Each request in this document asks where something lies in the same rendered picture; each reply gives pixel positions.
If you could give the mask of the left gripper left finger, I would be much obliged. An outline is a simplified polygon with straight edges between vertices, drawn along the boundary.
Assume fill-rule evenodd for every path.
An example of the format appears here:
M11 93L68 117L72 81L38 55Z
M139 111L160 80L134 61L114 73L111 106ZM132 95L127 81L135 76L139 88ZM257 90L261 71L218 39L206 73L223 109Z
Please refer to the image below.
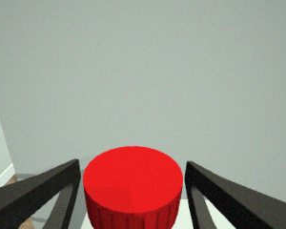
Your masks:
M20 225L60 192L42 229L68 229L81 179L79 159L0 187L0 229Z

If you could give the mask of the grey wall panel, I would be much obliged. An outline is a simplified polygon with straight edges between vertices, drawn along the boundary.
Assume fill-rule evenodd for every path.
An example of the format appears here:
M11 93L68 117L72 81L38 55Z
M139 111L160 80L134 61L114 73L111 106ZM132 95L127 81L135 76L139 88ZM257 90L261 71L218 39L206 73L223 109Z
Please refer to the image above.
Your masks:
M141 146L286 202L286 0L0 0L17 180Z

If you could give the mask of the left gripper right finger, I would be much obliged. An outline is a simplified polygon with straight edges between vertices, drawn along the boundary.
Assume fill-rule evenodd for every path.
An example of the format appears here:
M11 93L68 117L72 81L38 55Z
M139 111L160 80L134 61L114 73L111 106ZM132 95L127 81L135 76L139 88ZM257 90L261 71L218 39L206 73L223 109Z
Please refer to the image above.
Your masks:
M194 229L217 229L205 198L235 229L286 229L284 201L230 181L192 161L187 161L184 180Z

